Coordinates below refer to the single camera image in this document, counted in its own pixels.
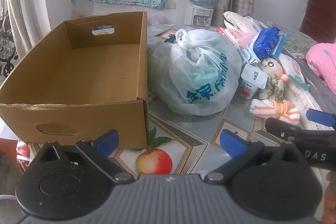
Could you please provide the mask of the pink plush doll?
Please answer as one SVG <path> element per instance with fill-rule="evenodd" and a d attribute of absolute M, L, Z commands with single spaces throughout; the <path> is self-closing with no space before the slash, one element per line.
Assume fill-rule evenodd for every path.
<path fill-rule="evenodd" d="M 268 75 L 275 74 L 282 81 L 288 81 L 288 75 L 284 74 L 282 66 L 277 60 L 266 58 L 258 64 L 259 68 Z"/>

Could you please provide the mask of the light blue towel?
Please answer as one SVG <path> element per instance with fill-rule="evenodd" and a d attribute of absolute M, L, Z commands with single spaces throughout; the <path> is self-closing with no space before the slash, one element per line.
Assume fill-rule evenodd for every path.
<path fill-rule="evenodd" d="M 254 51 L 251 50 L 250 48 L 242 48 L 240 46 L 236 46 L 235 48 L 241 57 L 243 67 L 246 64 L 254 65 L 254 64 L 261 63 L 261 60 L 257 57 Z"/>

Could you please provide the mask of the blue wet wipes pack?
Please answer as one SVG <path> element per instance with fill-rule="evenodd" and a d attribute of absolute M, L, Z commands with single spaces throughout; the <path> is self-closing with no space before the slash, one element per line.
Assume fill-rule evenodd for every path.
<path fill-rule="evenodd" d="M 260 60 L 270 56 L 278 41 L 279 29 L 275 26 L 262 29 L 253 42 L 253 51 Z"/>

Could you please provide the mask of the light blue tissue box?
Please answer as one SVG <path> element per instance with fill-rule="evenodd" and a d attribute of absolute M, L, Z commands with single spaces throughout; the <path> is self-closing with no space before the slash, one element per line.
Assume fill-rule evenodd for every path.
<path fill-rule="evenodd" d="M 286 33 L 283 33 L 283 32 L 279 33 L 277 42 L 274 46 L 274 49 L 270 53 L 269 57 L 277 60 L 280 56 L 280 53 L 284 47 L 285 42 L 286 42 Z"/>

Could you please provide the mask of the pink knitted cloth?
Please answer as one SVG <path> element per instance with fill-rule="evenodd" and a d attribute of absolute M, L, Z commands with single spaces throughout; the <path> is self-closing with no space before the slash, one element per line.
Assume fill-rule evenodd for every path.
<path fill-rule="evenodd" d="M 237 38 L 236 41 L 241 48 L 247 48 L 250 42 L 255 38 L 255 34 L 249 33 L 245 34 L 240 38 Z"/>

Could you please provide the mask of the white striped blanket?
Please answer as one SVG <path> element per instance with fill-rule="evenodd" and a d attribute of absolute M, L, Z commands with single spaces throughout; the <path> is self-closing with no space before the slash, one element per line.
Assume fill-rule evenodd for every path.
<path fill-rule="evenodd" d="M 270 27 L 270 24 L 264 24 L 250 16 L 241 16 L 231 11 L 226 11 L 223 16 L 226 24 L 232 24 L 244 33 L 256 33 L 263 28 Z M 321 111 L 322 109 L 313 98 L 313 95 L 311 95 L 309 89 L 306 88 L 307 81 L 304 80 L 298 62 L 295 61 L 294 57 L 290 55 L 285 47 L 282 49 L 282 53 L 280 53 L 277 61 L 282 66 L 283 71 L 290 75 L 290 78 L 286 82 L 284 98 L 298 108 L 300 122 L 303 127 L 308 130 L 325 130 L 326 126 L 312 122 L 306 117 L 307 110 L 314 109 Z"/>

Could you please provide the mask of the orange striped white towel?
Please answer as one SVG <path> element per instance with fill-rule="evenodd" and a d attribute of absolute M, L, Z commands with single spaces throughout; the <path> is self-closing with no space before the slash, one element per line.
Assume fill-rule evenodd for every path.
<path fill-rule="evenodd" d="M 259 118 L 274 118 L 295 126 L 299 124 L 300 120 L 298 108 L 287 100 L 278 103 L 274 100 L 253 99 L 249 111 Z"/>

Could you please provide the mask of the green scrunchie cloth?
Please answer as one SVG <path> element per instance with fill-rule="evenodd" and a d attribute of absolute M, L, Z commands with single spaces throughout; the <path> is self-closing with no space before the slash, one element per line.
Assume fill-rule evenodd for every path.
<path fill-rule="evenodd" d="M 285 84 L 274 73 L 268 75 L 266 86 L 259 91 L 258 97 L 260 100 L 273 100 L 282 102 L 284 99 Z"/>

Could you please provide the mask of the white yogurt cup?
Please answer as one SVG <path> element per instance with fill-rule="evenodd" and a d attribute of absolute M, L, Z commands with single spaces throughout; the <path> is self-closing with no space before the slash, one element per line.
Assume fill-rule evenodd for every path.
<path fill-rule="evenodd" d="M 259 89 L 266 87 L 268 75 L 260 68 L 246 64 L 240 75 L 238 94 L 244 99 L 250 100 Z"/>

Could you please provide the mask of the brown cardboard box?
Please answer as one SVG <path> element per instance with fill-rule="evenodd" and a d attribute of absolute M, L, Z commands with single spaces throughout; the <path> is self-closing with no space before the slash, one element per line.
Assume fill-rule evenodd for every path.
<path fill-rule="evenodd" d="M 147 14 L 60 23 L 1 86 L 1 118 L 22 141 L 73 145 L 110 130 L 121 149 L 147 145 Z"/>

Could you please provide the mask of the white plastic bag blue print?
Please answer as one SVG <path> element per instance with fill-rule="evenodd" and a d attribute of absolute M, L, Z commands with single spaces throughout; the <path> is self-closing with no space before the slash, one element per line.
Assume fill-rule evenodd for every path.
<path fill-rule="evenodd" d="M 242 59 L 228 38 L 180 29 L 175 43 L 158 42 L 148 56 L 151 90 L 178 114 L 208 116 L 224 110 L 239 85 Z"/>

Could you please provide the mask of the dark red door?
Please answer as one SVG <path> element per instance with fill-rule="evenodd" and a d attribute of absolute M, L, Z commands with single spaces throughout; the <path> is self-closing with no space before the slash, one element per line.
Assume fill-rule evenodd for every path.
<path fill-rule="evenodd" d="M 300 31 L 318 43 L 335 43 L 335 0 L 308 0 Z"/>

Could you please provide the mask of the pink wet wipes pack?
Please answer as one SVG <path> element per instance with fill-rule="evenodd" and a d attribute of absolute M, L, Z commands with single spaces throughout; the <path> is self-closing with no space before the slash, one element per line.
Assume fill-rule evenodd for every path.
<path fill-rule="evenodd" d="M 239 29 L 235 29 L 235 28 L 229 29 L 229 28 L 219 27 L 217 28 L 216 32 L 227 37 L 232 42 L 232 44 L 235 46 L 238 45 L 238 39 L 246 35 L 246 33 L 242 32 Z"/>

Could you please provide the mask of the wheelchair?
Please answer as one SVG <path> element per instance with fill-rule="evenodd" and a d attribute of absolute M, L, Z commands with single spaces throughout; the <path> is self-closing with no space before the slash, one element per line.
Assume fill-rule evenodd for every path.
<path fill-rule="evenodd" d="M 17 60 L 18 55 L 15 47 L 13 33 L 9 18 L 8 0 L 1 0 L 1 73 L 5 78 L 14 69 L 12 59 Z"/>

